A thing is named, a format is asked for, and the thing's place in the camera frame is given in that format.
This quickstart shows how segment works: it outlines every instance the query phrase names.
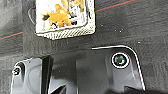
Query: gray surface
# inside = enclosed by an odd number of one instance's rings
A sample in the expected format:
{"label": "gray surface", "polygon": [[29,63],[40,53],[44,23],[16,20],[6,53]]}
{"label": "gray surface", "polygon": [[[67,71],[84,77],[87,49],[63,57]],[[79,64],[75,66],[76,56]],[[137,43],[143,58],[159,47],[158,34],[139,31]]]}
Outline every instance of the gray surface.
{"label": "gray surface", "polygon": [[[95,10],[122,1],[126,0],[95,0]],[[128,45],[135,50],[147,89],[168,92],[168,0],[138,0],[96,12],[96,32],[93,35],[54,41],[34,35],[35,27],[27,15],[34,2],[0,1],[0,37],[24,32],[0,40],[1,94],[9,94],[10,71],[16,61],[116,44]]]}

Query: black plastic part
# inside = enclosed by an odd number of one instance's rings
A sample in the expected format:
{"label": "black plastic part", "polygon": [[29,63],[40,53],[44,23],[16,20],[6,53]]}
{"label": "black plastic part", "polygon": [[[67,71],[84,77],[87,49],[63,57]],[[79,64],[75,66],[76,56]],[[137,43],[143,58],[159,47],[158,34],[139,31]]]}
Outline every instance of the black plastic part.
{"label": "black plastic part", "polygon": [[41,94],[48,94],[52,66],[53,66],[52,57],[47,56],[42,59]]}
{"label": "black plastic part", "polygon": [[66,94],[66,85],[60,86],[51,94]]}

